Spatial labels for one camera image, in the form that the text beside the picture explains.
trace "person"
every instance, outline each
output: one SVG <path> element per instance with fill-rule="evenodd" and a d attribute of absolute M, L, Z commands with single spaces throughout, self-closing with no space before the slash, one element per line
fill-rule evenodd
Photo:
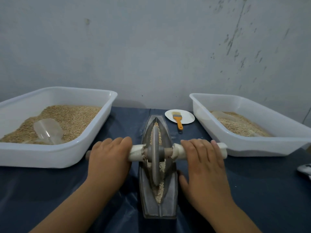
<path fill-rule="evenodd" d="M 233 201 L 224 161 L 215 141 L 181 140 L 187 154 L 189 181 L 179 183 L 189 203 L 217 233 L 261 232 Z M 128 175 L 130 137 L 97 142 L 91 151 L 85 182 L 31 233 L 86 232 Z"/>

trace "orange brush handle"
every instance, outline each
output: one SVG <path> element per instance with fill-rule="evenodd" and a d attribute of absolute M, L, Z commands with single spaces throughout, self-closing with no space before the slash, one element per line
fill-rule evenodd
<path fill-rule="evenodd" d="M 173 116 L 173 119 L 176 120 L 178 129 L 179 129 L 179 130 L 183 130 L 184 127 L 183 127 L 183 125 L 182 125 L 182 123 L 181 123 L 182 117 L 174 117 L 174 116 Z"/>

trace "white plastic tray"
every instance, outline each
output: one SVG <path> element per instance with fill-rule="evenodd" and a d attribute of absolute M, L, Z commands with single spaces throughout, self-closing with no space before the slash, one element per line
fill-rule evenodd
<path fill-rule="evenodd" d="M 232 156 L 286 156 L 311 142 L 311 129 L 243 97 L 190 94 L 193 112 L 209 135 L 228 146 Z M 274 137 L 244 137 L 226 129 L 210 111 L 236 112 Z"/>
<path fill-rule="evenodd" d="M 0 137 L 11 133 L 29 117 L 38 116 L 51 105 L 88 105 L 102 109 L 82 134 L 61 145 L 0 142 L 0 166 L 65 168 L 85 154 L 111 111 L 117 93 L 107 90 L 49 87 L 0 103 Z"/>

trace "hand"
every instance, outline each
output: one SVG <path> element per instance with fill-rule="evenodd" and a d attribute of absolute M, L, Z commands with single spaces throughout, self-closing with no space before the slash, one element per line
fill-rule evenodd
<path fill-rule="evenodd" d="M 213 140 L 181 141 L 189 170 L 189 183 L 181 174 L 179 182 L 190 204 L 206 219 L 214 211 L 234 205 L 220 148 Z"/>
<path fill-rule="evenodd" d="M 130 170 L 128 155 L 131 148 L 130 137 L 98 141 L 90 154 L 86 182 L 111 198 L 122 186 Z"/>

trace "pile of grain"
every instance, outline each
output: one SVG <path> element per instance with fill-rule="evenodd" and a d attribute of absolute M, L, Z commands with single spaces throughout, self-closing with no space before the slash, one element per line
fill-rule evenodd
<path fill-rule="evenodd" d="M 76 139 L 93 120 L 101 107 L 53 105 L 46 107 L 39 116 L 26 119 L 14 132 L 5 135 L 0 142 L 45 144 L 38 141 L 34 131 L 34 122 L 41 119 L 55 119 L 64 131 L 62 140 L 69 142 Z"/>
<path fill-rule="evenodd" d="M 152 145 L 152 133 L 150 137 L 150 145 Z M 159 145 L 162 145 L 160 129 L 159 129 Z M 160 204 L 162 196 L 163 196 L 163 191 L 164 191 L 165 161 L 160 162 L 160 185 L 159 186 L 156 186 L 153 183 L 151 163 L 149 163 L 148 161 L 147 161 L 147 166 L 148 166 L 148 171 L 149 171 L 149 180 L 151 183 L 153 194 L 155 196 L 155 200 L 157 201 L 158 204 Z"/>
<path fill-rule="evenodd" d="M 229 119 L 218 118 L 218 121 L 225 126 L 229 131 L 238 134 L 240 136 L 253 137 L 254 133 L 257 133 L 263 137 L 271 137 L 269 133 L 259 127 L 257 124 L 251 122 L 246 117 L 239 115 L 234 112 L 224 112 L 225 114 L 231 115 L 238 118 L 240 121 L 231 121 Z"/>

